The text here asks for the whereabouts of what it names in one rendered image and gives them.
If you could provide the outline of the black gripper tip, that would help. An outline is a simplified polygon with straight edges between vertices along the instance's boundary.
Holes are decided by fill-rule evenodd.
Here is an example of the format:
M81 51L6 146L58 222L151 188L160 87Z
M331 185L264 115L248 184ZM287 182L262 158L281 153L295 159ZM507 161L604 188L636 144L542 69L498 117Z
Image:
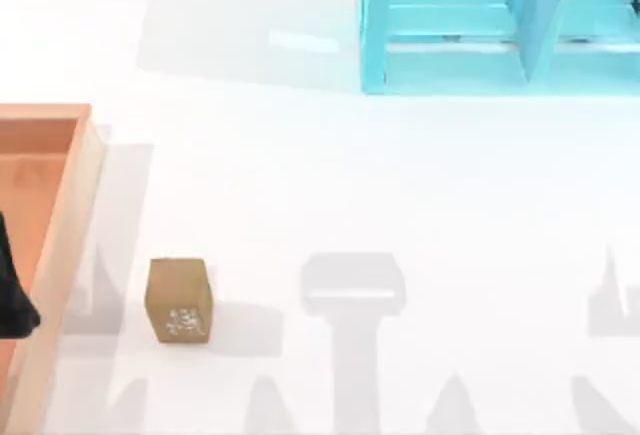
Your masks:
M40 314L19 281L0 211L0 339L25 339L40 324Z

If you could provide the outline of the light blue rack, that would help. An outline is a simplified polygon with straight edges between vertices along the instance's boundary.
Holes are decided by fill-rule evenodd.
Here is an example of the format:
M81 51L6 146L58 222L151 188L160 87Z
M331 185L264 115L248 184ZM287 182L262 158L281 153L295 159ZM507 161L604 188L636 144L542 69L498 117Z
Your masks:
M358 0L370 94L640 95L640 0Z

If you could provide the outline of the shallow salmon-coloured box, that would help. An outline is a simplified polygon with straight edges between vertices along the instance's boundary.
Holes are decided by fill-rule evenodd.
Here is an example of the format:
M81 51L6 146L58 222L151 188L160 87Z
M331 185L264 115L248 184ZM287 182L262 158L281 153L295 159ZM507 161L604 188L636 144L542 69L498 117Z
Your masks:
M88 104L0 103L0 212L41 315L29 338L0 341L0 435L41 433L106 153L91 112Z

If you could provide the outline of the brown block with white marks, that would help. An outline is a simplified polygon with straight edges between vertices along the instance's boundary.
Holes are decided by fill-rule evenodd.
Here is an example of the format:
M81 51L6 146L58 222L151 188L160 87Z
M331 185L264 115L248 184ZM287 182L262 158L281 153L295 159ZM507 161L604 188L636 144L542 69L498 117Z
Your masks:
M204 260L151 259L144 305L160 343L207 344L214 299Z

